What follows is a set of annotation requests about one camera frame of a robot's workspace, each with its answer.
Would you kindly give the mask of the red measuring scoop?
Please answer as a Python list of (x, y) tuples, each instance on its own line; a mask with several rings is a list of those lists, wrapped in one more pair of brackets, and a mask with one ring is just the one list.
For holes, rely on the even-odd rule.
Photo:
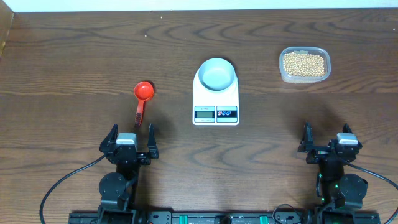
[(144, 106), (146, 101), (149, 101), (153, 98), (155, 94), (154, 87), (152, 83), (143, 81), (139, 82), (134, 87), (134, 95), (138, 100), (136, 117), (135, 117), (135, 127), (139, 127), (142, 123), (142, 118), (144, 115)]

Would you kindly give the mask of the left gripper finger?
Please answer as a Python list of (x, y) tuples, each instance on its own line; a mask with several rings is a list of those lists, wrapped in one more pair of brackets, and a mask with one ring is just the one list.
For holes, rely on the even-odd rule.
[(149, 125), (149, 139), (147, 142), (147, 147), (151, 158), (159, 158), (159, 150), (155, 140), (155, 128), (153, 124)]
[(108, 153), (109, 151), (112, 151), (112, 147), (116, 144), (117, 135), (118, 125), (115, 124), (99, 145), (99, 151), (102, 153)]

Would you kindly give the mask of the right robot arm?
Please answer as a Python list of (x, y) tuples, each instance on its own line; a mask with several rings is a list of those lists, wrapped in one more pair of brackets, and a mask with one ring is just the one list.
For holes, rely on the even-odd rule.
[(368, 182), (356, 174), (346, 174), (344, 166), (356, 159), (362, 149), (348, 124), (326, 146), (314, 144), (312, 127), (305, 123), (298, 152), (306, 153), (306, 163), (319, 166), (317, 196), (322, 204), (303, 216), (304, 223), (354, 223), (356, 211), (362, 208)]

